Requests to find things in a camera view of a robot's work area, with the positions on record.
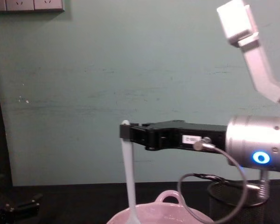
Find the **bowl handle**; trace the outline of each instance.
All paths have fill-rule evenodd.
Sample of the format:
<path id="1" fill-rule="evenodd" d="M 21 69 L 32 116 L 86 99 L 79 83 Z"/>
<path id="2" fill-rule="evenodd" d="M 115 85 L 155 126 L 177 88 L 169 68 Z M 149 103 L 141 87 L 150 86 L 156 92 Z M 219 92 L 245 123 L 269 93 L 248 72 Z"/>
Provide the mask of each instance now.
<path id="1" fill-rule="evenodd" d="M 165 190 L 162 193 L 160 193 L 160 195 L 157 197 L 157 199 L 155 200 L 155 202 L 163 202 L 165 200 L 166 197 L 175 197 L 178 201 L 178 204 L 182 204 L 181 203 L 181 198 L 178 195 L 178 192 L 175 190 Z"/>

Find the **silver cylindrical motor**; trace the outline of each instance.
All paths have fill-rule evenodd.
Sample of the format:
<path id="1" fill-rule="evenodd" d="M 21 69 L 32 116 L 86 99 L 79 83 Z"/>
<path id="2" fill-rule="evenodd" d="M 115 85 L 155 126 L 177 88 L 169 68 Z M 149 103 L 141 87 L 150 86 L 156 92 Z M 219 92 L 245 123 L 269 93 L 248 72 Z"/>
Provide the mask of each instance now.
<path id="1" fill-rule="evenodd" d="M 243 167 L 280 172 L 280 118 L 233 117 L 227 127 L 226 152 Z"/>

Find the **black clamp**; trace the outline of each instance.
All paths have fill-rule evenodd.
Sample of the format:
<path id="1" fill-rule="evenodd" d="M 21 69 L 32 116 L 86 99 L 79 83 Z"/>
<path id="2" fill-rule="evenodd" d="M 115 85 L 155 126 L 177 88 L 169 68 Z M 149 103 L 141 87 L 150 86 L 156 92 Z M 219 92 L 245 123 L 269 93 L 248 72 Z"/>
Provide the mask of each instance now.
<path id="1" fill-rule="evenodd" d="M 194 150 L 193 144 L 204 137 L 212 144 L 225 149 L 227 126 L 186 123 L 171 120 L 159 123 L 131 123 L 120 125 L 120 138 L 145 146 L 146 150 L 157 151 L 166 148 Z"/>
<path id="2" fill-rule="evenodd" d="M 37 216 L 40 208 L 41 194 L 35 195 L 31 201 L 11 206 L 6 204 L 0 209 L 0 224 L 14 224 L 26 218 Z"/>

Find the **pink bowl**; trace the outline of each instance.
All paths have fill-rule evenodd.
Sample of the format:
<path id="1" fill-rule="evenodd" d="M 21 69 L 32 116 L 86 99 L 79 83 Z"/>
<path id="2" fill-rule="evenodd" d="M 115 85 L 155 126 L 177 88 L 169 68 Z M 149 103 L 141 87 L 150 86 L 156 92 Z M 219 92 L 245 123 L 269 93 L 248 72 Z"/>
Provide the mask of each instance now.
<path id="1" fill-rule="evenodd" d="M 178 204 L 164 203 L 166 197 L 175 197 Z M 202 224 L 192 217 L 181 205 L 177 191 L 166 190 L 162 192 L 155 202 L 136 205 L 138 219 L 142 224 Z M 212 221 L 205 214 L 192 209 L 200 218 L 205 221 Z M 117 213 L 107 224 L 125 224 L 130 215 L 129 208 Z"/>

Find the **screw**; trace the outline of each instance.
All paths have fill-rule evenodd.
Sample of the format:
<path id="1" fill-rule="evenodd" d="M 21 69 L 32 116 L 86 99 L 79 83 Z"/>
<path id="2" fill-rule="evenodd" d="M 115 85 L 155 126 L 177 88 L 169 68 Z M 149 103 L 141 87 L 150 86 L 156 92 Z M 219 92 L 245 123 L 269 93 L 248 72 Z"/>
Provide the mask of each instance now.
<path id="1" fill-rule="evenodd" d="M 193 145 L 193 148 L 196 150 L 196 151 L 201 151 L 203 150 L 203 141 L 197 141 L 194 143 Z"/>
<path id="2" fill-rule="evenodd" d="M 202 141 L 203 143 L 211 143 L 211 139 L 209 137 L 204 137 Z"/>
<path id="3" fill-rule="evenodd" d="M 273 147 L 273 148 L 272 148 L 272 151 L 273 151 L 273 153 L 278 153 L 278 152 L 279 152 L 279 150 L 278 150 L 277 147 Z"/>

